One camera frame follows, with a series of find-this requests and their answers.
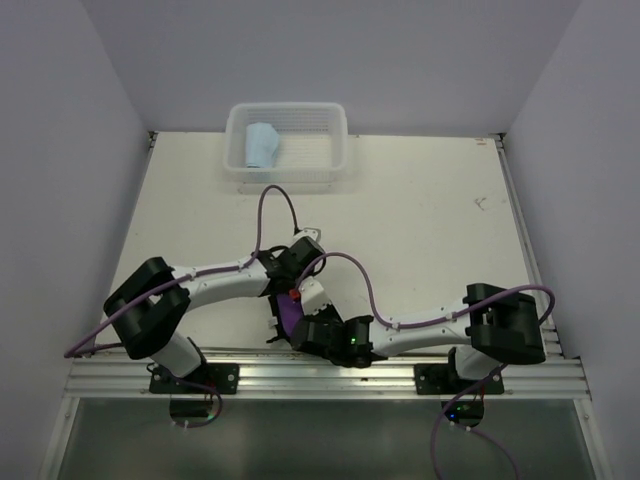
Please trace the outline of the purple and grey towel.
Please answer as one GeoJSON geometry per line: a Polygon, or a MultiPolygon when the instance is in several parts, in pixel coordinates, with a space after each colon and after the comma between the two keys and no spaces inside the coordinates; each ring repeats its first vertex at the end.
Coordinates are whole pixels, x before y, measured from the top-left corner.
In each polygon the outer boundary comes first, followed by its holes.
{"type": "Polygon", "coordinates": [[[276,319],[276,335],[267,340],[266,343],[271,344],[279,340],[289,342],[294,327],[304,316],[300,303],[300,294],[297,291],[291,291],[287,294],[271,295],[269,297],[269,305],[272,316],[276,319]]]}

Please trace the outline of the light blue towel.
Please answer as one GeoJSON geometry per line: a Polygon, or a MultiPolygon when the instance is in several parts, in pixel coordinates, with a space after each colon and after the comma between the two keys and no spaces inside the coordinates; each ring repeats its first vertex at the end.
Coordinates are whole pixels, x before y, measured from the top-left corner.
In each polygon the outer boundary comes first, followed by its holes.
{"type": "Polygon", "coordinates": [[[273,168],[279,144],[280,136],[271,124],[258,122],[248,125],[245,137],[245,166],[273,168]]]}

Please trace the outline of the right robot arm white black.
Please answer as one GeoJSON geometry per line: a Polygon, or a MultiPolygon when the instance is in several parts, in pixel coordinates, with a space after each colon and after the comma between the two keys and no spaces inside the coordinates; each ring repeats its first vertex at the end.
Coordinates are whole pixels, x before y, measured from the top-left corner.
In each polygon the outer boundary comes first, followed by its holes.
{"type": "Polygon", "coordinates": [[[506,365],[537,365],[546,360],[542,317],[527,286],[503,289],[476,283],[444,307],[378,320],[372,315],[343,319],[316,280],[301,287],[302,314],[288,333],[293,350],[347,368],[432,347],[449,349],[445,379],[451,389],[468,392],[506,365]]]}

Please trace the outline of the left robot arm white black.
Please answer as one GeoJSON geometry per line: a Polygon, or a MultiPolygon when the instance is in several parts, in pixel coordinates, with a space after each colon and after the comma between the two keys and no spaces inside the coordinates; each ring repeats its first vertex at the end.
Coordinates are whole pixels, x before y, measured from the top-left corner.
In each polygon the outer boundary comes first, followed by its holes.
{"type": "Polygon", "coordinates": [[[149,358],[182,390],[197,392],[207,383],[208,369],[195,343],[177,332],[183,316],[226,300],[288,295],[323,253],[314,238],[303,235],[279,254],[262,250],[208,267],[171,267],[153,257],[107,298],[103,311],[131,359],[149,358]]]}

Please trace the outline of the white plastic basket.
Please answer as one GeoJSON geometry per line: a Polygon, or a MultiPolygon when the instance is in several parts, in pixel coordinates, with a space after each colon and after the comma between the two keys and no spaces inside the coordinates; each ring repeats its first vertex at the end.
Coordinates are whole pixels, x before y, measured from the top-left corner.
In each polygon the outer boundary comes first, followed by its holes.
{"type": "Polygon", "coordinates": [[[240,103],[230,110],[222,165],[242,183],[331,183],[348,165],[344,108],[331,102],[240,103]],[[280,136],[273,168],[245,166],[246,128],[271,124],[280,136]]]}

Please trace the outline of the aluminium mounting rail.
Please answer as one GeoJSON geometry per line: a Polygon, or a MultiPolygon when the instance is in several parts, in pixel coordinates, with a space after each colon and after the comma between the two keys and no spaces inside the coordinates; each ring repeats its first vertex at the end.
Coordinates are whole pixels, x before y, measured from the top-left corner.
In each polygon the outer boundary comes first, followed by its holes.
{"type": "MultiPolygon", "coordinates": [[[[407,400],[417,396],[416,364],[438,364],[442,355],[409,354],[377,362],[367,369],[344,368],[285,350],[204,350],[211,363],[239,366],[238,400],[407,400]]],[[[76,359],[64,387],[68,398],[142,398],[150,395],[145,360],[120,350],[76,359]]],[[[510,366],[503,371],[500,400],[582,400],[590,391],[582,364],[552,356],[543,364],[510,366]]]]}

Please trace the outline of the right black base bracket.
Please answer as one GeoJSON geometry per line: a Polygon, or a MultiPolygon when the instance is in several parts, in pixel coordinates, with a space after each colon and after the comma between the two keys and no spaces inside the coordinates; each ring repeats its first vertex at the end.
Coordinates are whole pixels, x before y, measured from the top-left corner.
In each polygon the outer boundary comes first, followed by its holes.
{"type": "Polygon", "coordinates": [[[468,390],[471,393],[484,390],[486,394],[502,395],[505,387],[501,373],[496,367],[488,370],[479,379],[464,379],[457,370],[455,357],[450,355],[446,363],[419,363],[413,367],[414,383],[418,395],[457,395],[468,390]]]}

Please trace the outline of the black base bracket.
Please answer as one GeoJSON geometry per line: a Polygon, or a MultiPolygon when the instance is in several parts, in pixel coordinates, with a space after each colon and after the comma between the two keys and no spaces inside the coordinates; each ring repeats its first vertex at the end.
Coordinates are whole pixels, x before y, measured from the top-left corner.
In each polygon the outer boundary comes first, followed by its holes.
{"type": "Polygon", "coordinates": [[[484,390],[486,394],[502,395],[505,387],[501,373],[496,367],[488,370],[479,379],[464,379],[457,370],[455,357],[450,355],[446,363],[419,363],[413,367],[414,383],[418,395],[457,395],[468,390],[471,393],[484,390]]]}
{"type": "Polygon", "coordinates": [[[236,363],[205,363],[185,378],[175,380],[168,370],[157,364],[148,364],[151,375],[149,392],[152,394],[188,395],[204,394],[204,385],[222,395],[234,395],[239,382],[239,365],[236,363]]]}

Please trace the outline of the left black base bracket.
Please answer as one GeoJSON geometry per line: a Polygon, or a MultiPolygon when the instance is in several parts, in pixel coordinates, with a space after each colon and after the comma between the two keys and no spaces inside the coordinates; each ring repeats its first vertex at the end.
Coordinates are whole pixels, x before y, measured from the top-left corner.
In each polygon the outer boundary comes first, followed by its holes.
{"type": "Polygon", "coordinates": [[[205,363],[185,378],[175,380],[168,370],[157,364],[148,364],[151,375],[149,392],[152,394],[188,395],[204,394],[204,385],[222,395],[234,395],[239,382],[239,365],[236,363],[205,363]]]}

